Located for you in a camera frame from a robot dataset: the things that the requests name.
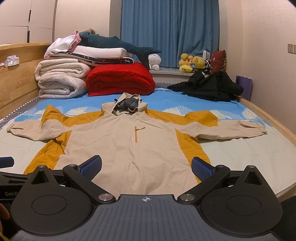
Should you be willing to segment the yellow plush toys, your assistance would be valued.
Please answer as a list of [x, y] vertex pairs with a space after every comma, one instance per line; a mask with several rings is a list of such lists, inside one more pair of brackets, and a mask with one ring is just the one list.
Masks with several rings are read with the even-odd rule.
[[179, 71], [182, 73], [192, 73], [198, 69], [204, 69], [205, 65], [206, 62], [202, 57], [183, 53], [179, 61]]

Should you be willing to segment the blue curtain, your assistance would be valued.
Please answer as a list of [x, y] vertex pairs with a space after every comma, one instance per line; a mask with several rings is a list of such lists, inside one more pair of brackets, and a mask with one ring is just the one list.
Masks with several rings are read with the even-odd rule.
[[121, 39], [161, 50], [161, 66], [180, 56], [213, 53], [219, 44], [218, 1], [122, 1]]

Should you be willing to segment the white folded pillow stack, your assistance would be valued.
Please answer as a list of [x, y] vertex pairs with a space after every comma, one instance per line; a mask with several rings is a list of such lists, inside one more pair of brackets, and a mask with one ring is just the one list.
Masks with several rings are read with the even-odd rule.
[[94, 48], [77, 45], [78, 36], [56, 39], [46, 50], [44, 59], [73, 58], [90, 66], [133, 64], [132, 55], [123, 48]]

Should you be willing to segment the white tissue pack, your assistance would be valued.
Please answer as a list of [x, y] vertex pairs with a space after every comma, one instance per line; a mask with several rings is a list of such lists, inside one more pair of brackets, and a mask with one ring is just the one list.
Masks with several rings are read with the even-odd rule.
[[19, 63], [20, 63], [19, 57], [16, 55], [11, 55], [11, 56], [8, 56], [4, 61], [4, 66], [11, 67], [11, 66], [19, 65]]

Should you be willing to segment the beige and mustard hooded jacket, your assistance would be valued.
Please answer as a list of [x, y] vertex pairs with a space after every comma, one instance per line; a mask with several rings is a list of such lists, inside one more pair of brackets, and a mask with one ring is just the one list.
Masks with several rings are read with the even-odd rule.
[[208, 161], [198, 140], [252, 138], [266, 133], [260, 123], [220, 120], [210, 111], [181, 116], [148, 109], [138, 95], [124, 93], [100, 111], [66, 116], [49, 105], [40, 120], [13, 122], [7, 132], [46, 141], [25, 169], [61, 169], [99, 155], [102, 170], [93, 182], [113, 196], [179, 196], [197, 185], [194, 157]]

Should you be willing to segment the black clothes pile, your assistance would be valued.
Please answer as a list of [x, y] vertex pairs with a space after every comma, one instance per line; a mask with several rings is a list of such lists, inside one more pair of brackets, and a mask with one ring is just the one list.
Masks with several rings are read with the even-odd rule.
[[224, 102], [236, 100], [244, 90], [223, 71], [217, 71], [208, 76], [205, 76], [202, 71], [197, 71], [188, 81], [170, 85], [168, 89], [191, 97]]

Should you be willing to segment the blue fan-pattern bed sheet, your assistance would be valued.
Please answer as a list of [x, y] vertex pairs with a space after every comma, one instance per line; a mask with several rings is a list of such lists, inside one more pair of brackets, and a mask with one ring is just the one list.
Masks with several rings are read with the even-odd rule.
[[213, 102], [170, 90], [139, 98], [134, 113], [116, 113], [124, 95], [48, 99], [1, 124], [7, 172], [41, 164], [61, 169], [99, 155], [94, 182], [115, 196], [173, 194], [199, 183], [193, 158], [233, 170], [256, 166], [273, 192], [295, 187], [295, 145], [240, 102]]

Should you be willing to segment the red folded blanket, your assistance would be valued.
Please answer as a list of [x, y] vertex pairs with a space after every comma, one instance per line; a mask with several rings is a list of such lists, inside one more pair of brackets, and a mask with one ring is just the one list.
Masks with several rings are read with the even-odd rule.
[[141, 63], [107, 64], [93, 68], [86, 78], [88, 96], [110, 94], [148, 95], [156, 84], [151, 73]]

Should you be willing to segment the dark teal shark plush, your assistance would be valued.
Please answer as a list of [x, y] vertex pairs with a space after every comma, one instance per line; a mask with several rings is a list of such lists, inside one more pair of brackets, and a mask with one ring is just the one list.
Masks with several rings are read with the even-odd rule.
[[149, 55], [159, 54], [162, 51], [153, 47], [137, 47], [133, 44], [125, 42], [116, 36], [104, 37], [97, 34], [92, 34], [89, 31], [80, 32], [81, 41], [79, 45], [94, 48], [123, 48], [128, 53], [137, 56], [139, 61], [145, 68], [150, 70]]

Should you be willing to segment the white plush toy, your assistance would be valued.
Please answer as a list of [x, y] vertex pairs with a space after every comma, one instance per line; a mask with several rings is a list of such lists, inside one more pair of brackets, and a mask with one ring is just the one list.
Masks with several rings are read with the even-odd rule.
[[160, 70], [160, 63], [161, 57], [158, 54], [150, 54], [149, 57], [149, 68], [150, 70], [159, 71]]

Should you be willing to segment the dark red cushion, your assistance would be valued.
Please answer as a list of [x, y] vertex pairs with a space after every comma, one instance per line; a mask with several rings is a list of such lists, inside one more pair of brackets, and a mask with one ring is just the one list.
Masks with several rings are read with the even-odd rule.
[[225, 71], [226, 70], [226, 51], [225, 50], [216, 50], [213, 52], [211, 59], [211, 70], [210, 73], [218, 72], [218, 71]]

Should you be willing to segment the purple paper bag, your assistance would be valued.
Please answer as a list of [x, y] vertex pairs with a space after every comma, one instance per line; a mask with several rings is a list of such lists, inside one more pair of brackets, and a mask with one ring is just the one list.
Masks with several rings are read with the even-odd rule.
[[236, 83], [243, 87], [243, 92], [241, 96], [244, 99], [250, 100], [253, 88], [253, 79], [247, 76], [236, 76]]

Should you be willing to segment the wall power socket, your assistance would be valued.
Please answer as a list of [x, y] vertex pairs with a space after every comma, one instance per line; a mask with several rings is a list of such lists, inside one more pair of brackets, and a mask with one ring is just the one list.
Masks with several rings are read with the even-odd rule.
[[294, 44], [287, 45], [287, 52], [293, 54], [294, 53]]

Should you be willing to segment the white wardrobe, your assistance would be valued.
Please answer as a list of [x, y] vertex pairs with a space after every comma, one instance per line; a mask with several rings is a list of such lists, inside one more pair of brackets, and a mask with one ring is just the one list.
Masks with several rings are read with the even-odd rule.
[[52, 42], [57, 1], [1, 1], [1, 45]]

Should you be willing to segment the wooden bed frame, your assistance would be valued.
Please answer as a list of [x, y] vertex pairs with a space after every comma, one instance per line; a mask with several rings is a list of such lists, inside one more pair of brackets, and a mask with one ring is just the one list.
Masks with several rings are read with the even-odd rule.
[[[20, 63], [1, 69], [1, 128], [39, 102], [34, 77], [49, 43], [25, 43], [1, 46], [1, 61], [16, 55]], [[251, 114], [267, 122], [268, 133], [260, 138], [237, 141], [202, 141], [203, 150], [213, 164], [226, 164], [234, 170], [255, 165], [280, 201], [295, 195], [295, 134], [260, 109], [240, 97], [238, 102]]]

